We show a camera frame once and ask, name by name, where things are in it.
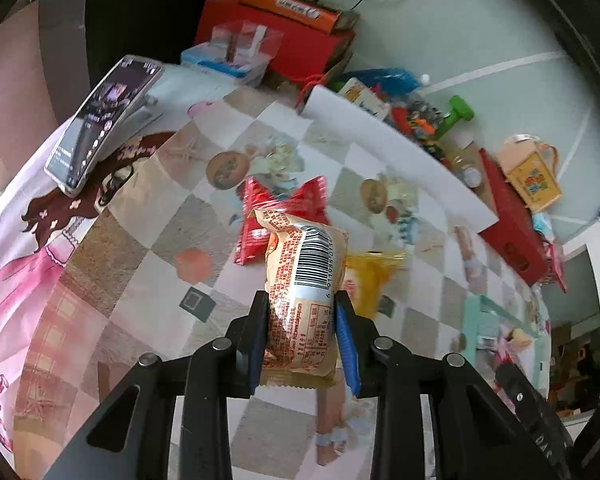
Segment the yellow snack bag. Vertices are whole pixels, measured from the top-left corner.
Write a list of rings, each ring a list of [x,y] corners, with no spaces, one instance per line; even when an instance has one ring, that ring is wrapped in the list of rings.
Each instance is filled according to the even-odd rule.
[[[347,254],[342,289],[348,293],[357,315],[375,316],[382,289],[404,267],[405,260],[406,252]]]

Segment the orange beige bread packet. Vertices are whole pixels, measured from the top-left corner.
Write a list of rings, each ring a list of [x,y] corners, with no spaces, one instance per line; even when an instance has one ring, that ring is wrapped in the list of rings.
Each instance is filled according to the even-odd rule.
[[[347,232],[283,216],[268,227],[265,284],[270,303],[261,384],[317,389],[334,380],[335,294],[344,277]]]

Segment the red snack bag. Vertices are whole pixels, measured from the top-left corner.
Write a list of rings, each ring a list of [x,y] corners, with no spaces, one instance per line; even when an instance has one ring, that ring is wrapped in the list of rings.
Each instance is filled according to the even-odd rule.
[[[268,227],[289,226],[289,221],[283,216],[329,224],[326,206],[327,183],[323,176],[304,182],[288,198],[275,198],[255,177],[249,177],[242,196],[244,221],[234,263],[242,266],[263,257],[270,238]]]

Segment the checkered patterned tablecloth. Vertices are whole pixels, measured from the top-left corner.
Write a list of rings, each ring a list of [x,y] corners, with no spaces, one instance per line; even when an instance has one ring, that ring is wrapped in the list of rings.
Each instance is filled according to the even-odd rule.
[[[325,181],[330,223],[353,255],[405,252],[381,289],[376,324],[422,356],[468,345],[481,299],[538,340],[524,368],[548,386],[550,326],[528,286],[463,219],[393,157],[406,142],[328,128],[208,70],[169,66],[162,108],[97,167],[77,198],[44,166],[52,134],[0,201],[0,452],[25,479],[46,473],[98,398],[97,367],[142,353],[179,358],[246,312],[264,263],[235,260],[242,184],[277,192]]]

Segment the large red gift box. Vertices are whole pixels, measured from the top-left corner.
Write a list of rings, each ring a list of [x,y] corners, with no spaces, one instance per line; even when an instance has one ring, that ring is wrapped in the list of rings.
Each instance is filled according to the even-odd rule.
[[[537,283],[547,271],[540,234],[515,189],[506,181],[498,163],[484,148],[479,150],[498,222],[483,230],[482,238],[529,285]]]

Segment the light blue tissue pack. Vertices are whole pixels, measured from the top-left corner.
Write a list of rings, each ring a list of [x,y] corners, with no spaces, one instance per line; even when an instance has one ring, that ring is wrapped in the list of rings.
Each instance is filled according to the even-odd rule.
[[[550,215],[545,211],[541,211],[532,214],[531,218],[535,232],[538,232],[542,236],[542,239],[546,240],[547,243],[553,244],[556,240],[556,236],[553,230],[552,220],[550,220]]]

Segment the pile of small toys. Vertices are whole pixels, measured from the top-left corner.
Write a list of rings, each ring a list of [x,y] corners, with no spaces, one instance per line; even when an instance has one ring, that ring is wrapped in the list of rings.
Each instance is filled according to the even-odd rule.
[[[451,128],[451,116],[437,107],[409,96],[388,96],[385,122],[427,154],[443,162],[445,154],[438,142]]]

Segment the yellow children's gift box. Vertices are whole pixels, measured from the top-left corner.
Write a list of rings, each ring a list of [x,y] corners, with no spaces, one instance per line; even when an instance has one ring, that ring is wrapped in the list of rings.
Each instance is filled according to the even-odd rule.
[[[510,136],[496,154],[496,160],[532,214],[562,198],[556,178],[559,153],[538,136],[528,133]]]

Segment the green dumbbell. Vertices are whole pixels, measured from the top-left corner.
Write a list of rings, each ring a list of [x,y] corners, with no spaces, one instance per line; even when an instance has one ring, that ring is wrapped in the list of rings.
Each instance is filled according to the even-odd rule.
[[[452,96],[449,104],[451,109],[443,116],[434,134],[436,140],[442,139],[458,122],[471,122],[475,117],[474,110],[460,96]]]

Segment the blue plastic bottle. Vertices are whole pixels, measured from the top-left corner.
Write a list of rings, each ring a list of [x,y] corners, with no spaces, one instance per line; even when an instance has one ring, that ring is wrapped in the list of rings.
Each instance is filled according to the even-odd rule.
[[[405,68],[393,67],[350,70],[337,76],[327,87],[333,92],[338,92],[352,78],[362,82],[367,88],[378,88],[389,98],[406,96],[422,86],[420,80]]]

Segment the red box on floor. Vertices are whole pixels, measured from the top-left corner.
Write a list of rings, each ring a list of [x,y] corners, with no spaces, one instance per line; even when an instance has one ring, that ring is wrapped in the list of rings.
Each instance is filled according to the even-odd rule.
[[[354,30],[326,34],[310,26],[233,0],[208,0],[199,20],[195,44],[211,39],[214,26],[247,21],[280,32],[277,53],[268,68],[288,79],[301,80],[328,72],[346,54]]]

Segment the clear plastic container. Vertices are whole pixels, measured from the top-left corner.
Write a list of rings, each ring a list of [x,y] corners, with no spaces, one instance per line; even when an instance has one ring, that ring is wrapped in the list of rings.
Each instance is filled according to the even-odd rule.
[[[216,25],[209,40],[181,53],[181,64],[213,70],[240,84],[257,87],[283,39],[279,30],[250,21]]]

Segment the orange carton box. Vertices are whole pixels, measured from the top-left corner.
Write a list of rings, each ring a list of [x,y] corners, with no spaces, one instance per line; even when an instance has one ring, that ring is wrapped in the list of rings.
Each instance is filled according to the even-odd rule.
[[[336,10],[304,0],[235,0],[243,6],[289,18],[326,34],[354,29],[358,24],[355,11]]]

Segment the black tv cabinet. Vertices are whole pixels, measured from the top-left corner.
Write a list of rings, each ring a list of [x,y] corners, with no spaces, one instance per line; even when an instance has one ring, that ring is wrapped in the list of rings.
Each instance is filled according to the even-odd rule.
[[[85,0],[90,77],[98,79],[123,55],[175,64],[194,44],[207,0]]]

